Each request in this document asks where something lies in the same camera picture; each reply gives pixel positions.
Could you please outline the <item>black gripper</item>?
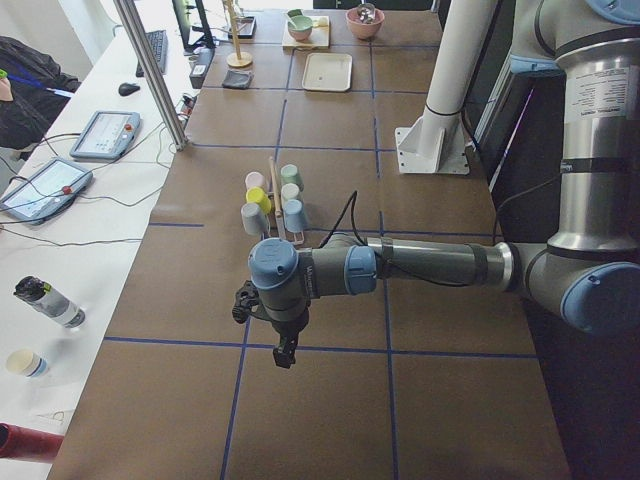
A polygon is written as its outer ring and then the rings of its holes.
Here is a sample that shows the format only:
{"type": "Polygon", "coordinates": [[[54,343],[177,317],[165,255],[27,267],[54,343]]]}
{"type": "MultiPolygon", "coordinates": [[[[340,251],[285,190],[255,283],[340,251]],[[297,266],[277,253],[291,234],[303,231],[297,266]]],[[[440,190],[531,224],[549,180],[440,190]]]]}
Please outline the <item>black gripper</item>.
{"type": "Polygon", "coordinates": [[[280,368],[290,369],[296,363],[295,352],[299,334],[309,323],[309,310],[305,309],[291,321],[273,321],[272,326],[279,334],[279,343],[273,349],[275,364],[280,368]]]}

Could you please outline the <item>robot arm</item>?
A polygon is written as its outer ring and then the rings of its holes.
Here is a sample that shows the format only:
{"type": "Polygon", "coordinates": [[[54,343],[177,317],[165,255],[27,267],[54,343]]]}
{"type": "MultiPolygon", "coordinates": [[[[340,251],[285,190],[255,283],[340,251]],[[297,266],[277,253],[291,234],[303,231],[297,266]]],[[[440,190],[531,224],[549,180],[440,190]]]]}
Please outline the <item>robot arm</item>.
{"type": "Polygon", "coordinates": [[[372,292],[381,279],[514,291],[593,335],[639,322],[638,243],[629,191],[639,163],[639,5],[635,1],[520,1],[511,69],[562,71],[563,155],[559,227],[545,243],[493,246],[361,238],[330,233],[316,249],[257,243],[233,318],[269,322],[275,363],[295,361],[312,300],[372,292]]]}

